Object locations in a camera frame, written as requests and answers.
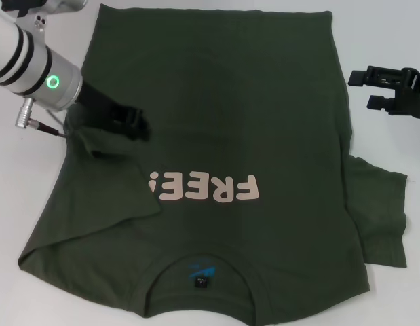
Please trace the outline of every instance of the olive green t-shirt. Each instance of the olive green t-shirt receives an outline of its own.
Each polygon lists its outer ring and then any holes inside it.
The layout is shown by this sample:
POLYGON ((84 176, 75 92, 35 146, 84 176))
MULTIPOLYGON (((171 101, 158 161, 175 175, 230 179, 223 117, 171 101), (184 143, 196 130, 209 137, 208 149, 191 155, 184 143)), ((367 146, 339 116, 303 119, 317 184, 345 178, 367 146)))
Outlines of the olive green t-shirt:
POLYGON ((68 151, 20 267, 150 317, 293 321, 405 267, 406 176, 349 155, 330 12, 103 6, 84 79, 145 110, 149 141, 69 110, 68 151))

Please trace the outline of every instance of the cable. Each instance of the cable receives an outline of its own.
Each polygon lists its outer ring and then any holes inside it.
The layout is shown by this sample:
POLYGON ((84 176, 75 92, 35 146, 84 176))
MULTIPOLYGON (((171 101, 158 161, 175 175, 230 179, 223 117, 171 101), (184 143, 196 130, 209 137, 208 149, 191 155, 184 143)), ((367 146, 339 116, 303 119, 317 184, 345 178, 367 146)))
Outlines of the cable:
POLYGON ((46 110, 46 111, 47 111, 47 114, 48 114, 50 117, 52 117, 54 121, 56 121, 58 124, 60 124, 61 126, 63 126, 63 122, 62 122, 62 121, 60 121, 60 120, 59 120, 59 118, 58 118, 58 117, 56 117, 56 115, 55 115, 53 112, 51 112, 50 110, 46 110))
POLYGON ((59 132, 59 130, 56 130, 56 129, 50 127, 50 126, 47 126, 46 124, 43 124, 42 122, 39 122, 37 120, 30 119, 28 121, 28 124, 29 124, 30 127, 34 128, 36 130, 45 132, 47 134, 52 134, 53 136, 58 136, 58 137, 66 138, 66 136, 64 134, 61 134, 59 132))

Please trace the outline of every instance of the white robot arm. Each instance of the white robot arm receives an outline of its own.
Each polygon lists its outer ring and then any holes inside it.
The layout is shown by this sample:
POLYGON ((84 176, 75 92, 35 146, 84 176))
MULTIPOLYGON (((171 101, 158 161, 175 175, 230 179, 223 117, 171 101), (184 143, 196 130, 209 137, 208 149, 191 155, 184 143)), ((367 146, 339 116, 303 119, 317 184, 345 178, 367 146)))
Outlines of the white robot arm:
POLYGON ((32 126, 51 133, 31 119, 33 103, 62 111, 73 103, 97 110, 96 127, 137 138, 142 111, 111 100, 83 80, 78 67, 45 44, 48 14, 82 10, 87 0, 2 0, 2 10, 16 16, 15 23, 0 15, 0 86, 24 98, 16 126, 32 126))

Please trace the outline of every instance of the cable connector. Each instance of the cable connector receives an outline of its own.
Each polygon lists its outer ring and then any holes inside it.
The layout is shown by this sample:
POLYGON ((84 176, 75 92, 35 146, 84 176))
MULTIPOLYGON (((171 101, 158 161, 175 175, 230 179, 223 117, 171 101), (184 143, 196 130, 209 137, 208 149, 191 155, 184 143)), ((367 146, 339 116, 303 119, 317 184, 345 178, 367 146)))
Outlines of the cable connector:
POLYGON ((50 126, 47 126, 46 124, 43 124, 42 122, 39 122, 37 120, 30 119, 28 121, 28 125, 30 127, 34 128, 35 130, 39 130, 39 131, 45 132, 47 134, 52 134, 53 136, 66 138, 66 136, 64 134, 61 134, 59 132, 59 130, 56 130, 56 129, 50 127, 50 126))

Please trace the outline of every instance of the white background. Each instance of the white background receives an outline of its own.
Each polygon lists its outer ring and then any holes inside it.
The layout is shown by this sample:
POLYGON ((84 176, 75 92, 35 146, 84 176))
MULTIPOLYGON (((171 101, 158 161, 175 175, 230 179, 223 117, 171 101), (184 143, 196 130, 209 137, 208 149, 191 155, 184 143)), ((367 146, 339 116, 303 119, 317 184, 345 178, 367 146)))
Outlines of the white background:
MULTIPOLYGON (((52 16, 47 44, 79 67, 94 30, 100 2, 111 7, 172 7, 280 12, 331 10, 345 79, 368 65, 420 70, 420 0, 89 0, 76 14, 52 16)), ((420 120, 390 117, 366 108, 378 88, 350 88, 353 154, 409 175, 407 269, 368 266, 372 291, 296 326, 420 326, 420 120)), ((0 89, 0 326, 234 326, 241 322, 209 312, 171 312, 152 319, 85 301, 21 272, 17 259, 48 199, 64 159, 62 139, 14 127, 22 99, 0 89)), ((53 126, 45 112, 34 117, 53 126)))

